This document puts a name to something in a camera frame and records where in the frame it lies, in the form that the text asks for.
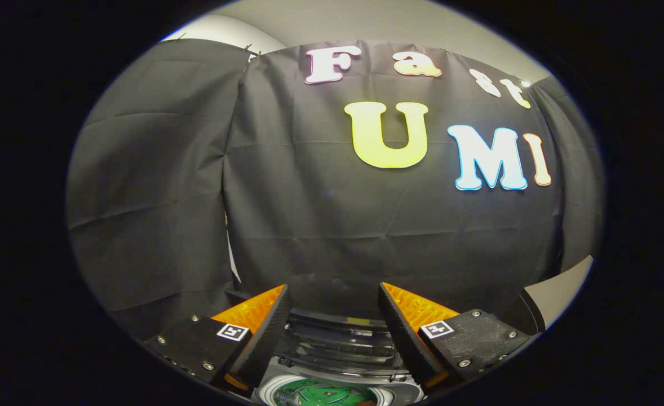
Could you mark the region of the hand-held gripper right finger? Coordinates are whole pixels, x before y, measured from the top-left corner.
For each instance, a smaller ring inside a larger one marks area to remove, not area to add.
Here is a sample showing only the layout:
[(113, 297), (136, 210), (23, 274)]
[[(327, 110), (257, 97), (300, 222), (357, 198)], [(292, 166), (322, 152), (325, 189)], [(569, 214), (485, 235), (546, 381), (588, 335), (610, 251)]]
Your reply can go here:
[(459, 313), (389, 283), (379, 283), (378, 306), (424, 391), (451, 390), (492, 372), (535, 339), (482, 310)]

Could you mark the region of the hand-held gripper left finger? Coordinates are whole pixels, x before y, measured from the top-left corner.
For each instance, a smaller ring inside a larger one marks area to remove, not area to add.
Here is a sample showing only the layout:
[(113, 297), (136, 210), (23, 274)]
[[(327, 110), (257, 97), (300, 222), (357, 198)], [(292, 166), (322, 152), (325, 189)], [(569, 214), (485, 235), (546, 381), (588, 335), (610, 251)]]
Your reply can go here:
[(267, 372), (290, 311), (289, 287), (283, 284), (215, 316), (188, 316), (143, 345), (208, 386), (251, 395)]

